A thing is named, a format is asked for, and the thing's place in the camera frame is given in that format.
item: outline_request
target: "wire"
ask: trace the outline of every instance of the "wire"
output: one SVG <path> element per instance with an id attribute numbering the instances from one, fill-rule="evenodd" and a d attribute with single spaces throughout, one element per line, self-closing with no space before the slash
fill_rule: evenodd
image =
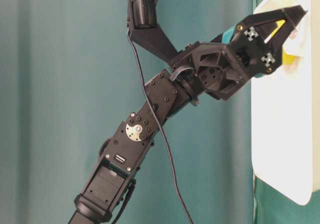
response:
<path id="1" fill-rule="evenodd" d="M 173 72 L 173 74 L 170 76 L 170 81 L 173 82 L 176 80 L 176 78 L 181 74 L 183 71 L 186 70 L 194 70 L 194 67 L 191 67 L 189 65 L 182 65 L 179 68 L 176 69 L 176 71 Z"/>
<path id="2" fill-rule="evenodd" d="M 174 160 L 173 160 L 173 157 L 172 157 L 172 153 L 171 153 L 171 149 L 170 149 L 168 140 L 166 138 L 166 134 L 165 134 L 165 132 L 164 132 L 164 130 L 163 130 L 158 118 L 157 118 L 156 113 L 154 112 L 154 109 L 152 107 L 150 99 L 149 99 L 149 97 L 147 95 L 146 87 L 145 87 L 145 84 L 144 84 L 145 83 L 145 79 L 144 79 L 144 76 L 143 76 L 143 73 L 142 73 L 142 68 L 141 68 L 141 63 L 140 63 L 139 57 L 138 57 L 138 53 L 137 53 L 137 50 L 135 48 L 135 45 L 133 44 L 133 42 L 132 42 L 132 40 L 131 40 L 131 38 L 129 36 L 130 30 L 128 29 L 128 31 L 126 33 L 127 33 L 126 37 L 127 37 L 128 41 L 129 41 L 129 43 L 130 43 L 130 45 L 131 45 L 131 47 L 133 49 L 133 53 L 134 53 L 134 56 L 135 56 L 135 59 L 136 59 L 136 64 L 137 64 L 137 67 L 138 67 L 138 72 L 139 72 L 141 85 L 142 85 L 142 91 L 143 91 L 144 96 L 146 98 L 146 101 L 147 101 L 147 103 L 148 103 L 148 105 L 150 107 L 150 110 L 151 110 L 151 112 L 152 112 L 152 114 L 154 116 L 154 119 L 157 122 L 157 125 L 158 125 L 159 130 L 160 130 L 160 132 L 162 134 L 162 137 L 163 137 L 163 140 L 164 140 L 164 143 L 165 143 L 165 146 L 166 146 L 166 150 L 168 152 L 168 156 L 169 156 L 169 160 L 170 160 L 170 166 L 171 166 L 171 172 L 172 172 L 172 176 L 173 176 L 173 183 L 174 183 L 173 185 L 174 185 L 175 192 L 176 192 L 176 194 L 178 196 L 178 199 L 179 199 L 179 201 L 180 201 L 180 203 L 181 203 L 181 205 L 182 205 L 182 207 L 183 207 L 183 209 L 185 211 L 185 214 L 186 214 L 186 216 L 188 218 L 189 223 L 190 224 L 194 224 L 193 223 L 194 221 L 192 220 L 192 217 L 189 214 L 188 209 L 186 207 L 186 204 L 184 203 L 183 198 L 182 198 L 182 196 L 180 194 L 180 191 L 179 191 L 179 187 L 178 187 L 178 184 L 177 184 L 177 178 L 176 178 L 177 175 L 175 173 L 176 172 L 175 171 L 176 168 L 175 168 L 175 164 L 173 162 Z"/>

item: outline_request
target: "teal background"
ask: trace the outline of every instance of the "teal background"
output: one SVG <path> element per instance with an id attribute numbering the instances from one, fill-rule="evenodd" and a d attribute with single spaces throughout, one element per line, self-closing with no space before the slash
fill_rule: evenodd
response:
<path id="1" fill-rule="evenodd" d="M 0 0 L 0 222 L 67 223 L 97 151 L 144 103 L 128 0 Z M 252 0 L 159 0 L 176 48 L 210 41 Z M 165 64 L 138 48 L 146 80 Z M 195 223 L 252 223 L 250 87 L 200 97 L 165 126 Z M 118 223 L 186 223 L 158 135 Z"/>
<path id="2" fill-rule="evenodd" d="M 255 224 L 319 224 L 320 191 L 312 194 L 311 201 L 301 206 L 276 191 L 262 180 L 255 184 L 257 202 Z"/>

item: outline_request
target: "white board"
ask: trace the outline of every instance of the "white board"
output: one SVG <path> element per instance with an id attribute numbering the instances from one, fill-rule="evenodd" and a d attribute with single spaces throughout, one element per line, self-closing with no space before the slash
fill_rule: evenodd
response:
<path id="1" fill-rule="evenodd" d="M 304 205 L 320 189 L 320 0 L 264 0 L 255 13 L 297 4 L 308 13 L 284 44 L 295 60 L 252 80 L 251 137 L 255 175 Z"/>

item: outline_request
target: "black robotic arm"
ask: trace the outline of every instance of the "black robotic arm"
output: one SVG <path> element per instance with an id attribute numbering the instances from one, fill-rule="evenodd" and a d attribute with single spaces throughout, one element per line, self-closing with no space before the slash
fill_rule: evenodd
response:
<path id="1" fill-rule="evenodd" d="M 227 100 L 257 74 L 273 73 L 282 65 L 282 44 L 306 14 L 295 6 L 250 15 L 235 26 L 229 43 L 221 43 L 220 35 L 177 52 L 156 21 L 156 4 L 157 0 L 129 0 L 127 27 L 130 40 L 167 62 L 172 72 L 164 69 L 145 84 L 161 126 L 189 102 L 196 105 L 203 92 Z M 285 24 L 270 38 L 280 20 Z M 114 208 L 128 202 L 134 177 L 158 131 L 148 102 L 129 114 L 102 145 L 98 163 L 74 201 L 77 211 L 69 224 L 110 221 Z"/>

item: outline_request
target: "cross-shaped connector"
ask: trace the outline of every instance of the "cross-shaped connector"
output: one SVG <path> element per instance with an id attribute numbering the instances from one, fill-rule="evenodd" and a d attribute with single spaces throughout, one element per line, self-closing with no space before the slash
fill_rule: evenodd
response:
<path id="1" fill-rule="evenodd" d="M 271 64 L 273 64 L 275 61 L 275 58 L 272 56 L 272 54 L 269 52 L 265 56 L 261 58 L 261 60 L 264 62 L 264 65 L 266 67 L 270 67 Z"/>
<path id="2" fill-rule="evenodd" d="M 254 29 L 254 27 L 250 27 L 248 30 L 246 30 L 245 35 L 248 37 L 249 41 L 254 40 L 254 38 L 258 37 L 258 33 L 256 32 L 256 30 Z"/>

